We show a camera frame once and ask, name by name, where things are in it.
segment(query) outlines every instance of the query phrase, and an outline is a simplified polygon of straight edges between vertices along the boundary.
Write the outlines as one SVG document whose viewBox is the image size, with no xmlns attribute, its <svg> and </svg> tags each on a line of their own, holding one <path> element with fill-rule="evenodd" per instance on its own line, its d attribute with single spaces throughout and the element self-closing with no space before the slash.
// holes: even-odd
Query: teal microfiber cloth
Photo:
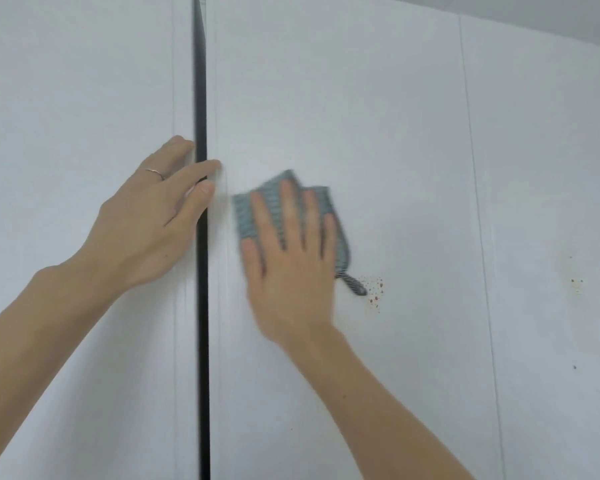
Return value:
<svg viewBox="0 0 600 480">
<path fill-rule="evenodd" d="M 349 245 L 342 230 L 340 219 L 338 218 L 335 208 L 333 207 L 333 204 L 331 202 L 329 188 L 303 187 L 296 178 L 296 175 L 293 172 L 293 170 L 286 170 L 280 173 L 278 176 L 266 181 L 264 184 L 262 184 L 254 190 L 261 193 L 261 195 L 264 198 L 264 201 L 267 204 L 267 207 L 269 208 L 269 212 L 271 213 L 273 224 L 275 225 L 278 231 L 278 239 L 280 240 L 280 244 L 282 245 L 282 247 L 284 247 L 285 245 L 285 235 L 282 226 L 282 207 L 280 202 L 280 182 L 282 182 L 283 180 L 289 180 L 295 188 L 296 204 L 298 208 L 298 213 L 300 215 L 300 221 L 303 227 L 304 202 L 302 199 L 302 192 L 304 190 L 309 189 L 315 192 L 315 195 L 318 200 L 318 208 L 320 209 L 320 218 L 323 218 L 326 214 L 329 213 L 334 215 L 338 226 L 338 249 L 336 256 L 335 277 L 341 278 L 347 284 L 350 290 L 353 291 L 353 293 L 355 293 L 356 295 L 366 296 L 367 290 L 364 286 L 362 286 L 362 283 L 360 283 L 358 280 L 352 278 L 346 273 L 347 269 L 349 268 L 349 263 L 351 261 L 351 254 L 349 252 Z M 251 200 L 249 198 L 249 193 L 234 195 L 233 208 L 238 223 L 238 235 L 240 240 L 250 237 L 256 240 L 258 245 L 260 245 L 260 242 L 258 240 L 258 231 L 256 229 L 256 224 L 253 220 L 253 212 L 251 210 Z"/>
</svg>

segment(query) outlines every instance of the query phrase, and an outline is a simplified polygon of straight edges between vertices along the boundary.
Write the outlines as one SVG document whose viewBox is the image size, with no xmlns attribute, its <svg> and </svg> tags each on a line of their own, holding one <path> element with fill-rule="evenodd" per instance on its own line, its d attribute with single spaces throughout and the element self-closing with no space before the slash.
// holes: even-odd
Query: hand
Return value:
<svg viewBox="0 0 600 480">
<path fill-rule="evenodd" d="M 94 272 L 112 294 L 155 280 L 172 268 L 191 244 L 214 194 L 213 182 L 197 182 L 220 168 L 214 160 L 175 171 L 193 147 L 192 141 L 174 136 L 145 159 L 104 202 L 86 242 L 68 263 Z"/>
<path fill-rule="evenodd" d="M 265 269 L 256 242 L 241 243 L 249 302 L 264 336 L 284 349 L 303 345 L 332 325 L 335 286 L 336 222 L 324 218 L 324 246 L 315 193 L 304 192 L 304 245 L 294 189 L 280 184 L 285 241 L 283 250 L 262 196 L 251 194 L 251 206 L 264 252 Z"/>
</svg>

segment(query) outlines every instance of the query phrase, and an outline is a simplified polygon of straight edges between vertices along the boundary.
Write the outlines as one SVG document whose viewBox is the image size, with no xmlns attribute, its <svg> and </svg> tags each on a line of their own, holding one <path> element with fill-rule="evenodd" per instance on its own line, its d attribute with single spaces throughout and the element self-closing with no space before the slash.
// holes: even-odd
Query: person's left arm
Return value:
<svg viewBox="0 0 600 480">
<path fill-rule="evenodd" d="M 192 148 L 175 136 L 144 160 L 103 204 L 81 249 L 36 273 L 0 314 L 0 455 L 113 302 L 166 273 L 188 249 L 214 193 L 213 182 L 196 183 L 220 167 L 208 161 L 174 172 Z"/>
</svg>

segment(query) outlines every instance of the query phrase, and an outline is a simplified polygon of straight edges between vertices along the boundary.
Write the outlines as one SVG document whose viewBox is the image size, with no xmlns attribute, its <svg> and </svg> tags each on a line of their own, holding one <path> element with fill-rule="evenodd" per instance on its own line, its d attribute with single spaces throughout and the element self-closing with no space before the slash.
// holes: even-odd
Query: black gap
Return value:
<svg viewBox="0 0 600 480">
<path fill-rule="evenodd" d="M 207 159 L 207 71 L 205 30 L 200 0 L 193 0 L 194 111 L 196 161 Z M 198 406 L 200 411 L 200 479 L 211 478 L 209 421 L 209 294 L 207 213 L 198 221 L 196 263 L 198 268 Z"/>
</svg>

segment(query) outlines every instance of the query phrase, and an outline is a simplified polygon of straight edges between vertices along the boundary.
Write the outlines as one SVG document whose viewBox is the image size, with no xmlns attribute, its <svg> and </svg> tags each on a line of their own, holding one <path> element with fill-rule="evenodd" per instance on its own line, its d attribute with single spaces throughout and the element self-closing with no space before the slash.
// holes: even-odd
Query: skin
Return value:
<svg viewBox="0 0 600 480">
<path fill-rule="evenodd" d="M 256 243 L 242 242 L 248 297 L 264 336 L 277 343 L 318 393 L 368 480 L 473 478 L 353 353 L 332 322 L 336 223 L 324 218 L 314 193 L 304 193 L 304 243 L 289 182 L 280 186 L 287 247 L 283 250 L 261 195 L 251 205 Z"/>
<path fill-rule="evenodd" d="M 214 193 L 212 182 L 199 181 L 220 168 L 218 161 L 208 161 L 176 171 L 192 148 L 193 142 L 175 136 L 143 161 L 103 204 L 81 249 L 36 273 L 0 314 L 0 455 L 113 302 L 166 273 L 191 245 Z M 146 168 L 168 178 L 162 181 Z M 281 197 L 285 250 L 262 197 L 252 195 L 266 273 L 255 242 L 242 242 L 249 302 L 260 330 L 285 350 L 327 405 L 364 478 L 471 479 L 333 326 L 333 216 L 321 223 L 315 195 L 305 193 L 303 240 L 289 182 L 281 184 Z"/>
</svg>

